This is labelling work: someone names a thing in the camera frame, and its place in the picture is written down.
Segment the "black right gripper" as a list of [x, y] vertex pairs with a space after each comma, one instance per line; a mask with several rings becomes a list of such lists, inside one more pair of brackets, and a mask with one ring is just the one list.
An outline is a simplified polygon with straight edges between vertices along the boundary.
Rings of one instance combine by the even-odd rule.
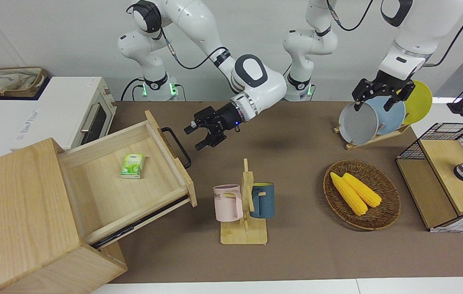
[[207, 128], [205, 138], [195, 145], [195, 149], [199, 151], [206, 146], [216, 147], [226, 139], [225, 130], [234, 129], [241, 123], [242, 116], [235, 104], [227, 103], [218, 110], [207, 107], [196, 112], [184, 132], [190, 134], [198, 128]]

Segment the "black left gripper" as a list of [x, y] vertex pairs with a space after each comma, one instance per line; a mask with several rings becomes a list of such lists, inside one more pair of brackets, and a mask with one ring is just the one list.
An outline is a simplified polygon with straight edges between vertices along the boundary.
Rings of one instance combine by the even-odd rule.
[[405, 102], [415, 89], [414, 82], [406, 82], [396, 78], [382, 70], [378, 70], [373, 81], [362, 78], [355, 89], [353, 90], [353, 99], [355, 102], [354, 110], [359, 111], [362, 104], [366, 101], [377, 97], [382, 89], [384, 96], [388, 96], [388, 100], [384, 104], [385, 111], [390, 109], [398, 102]]

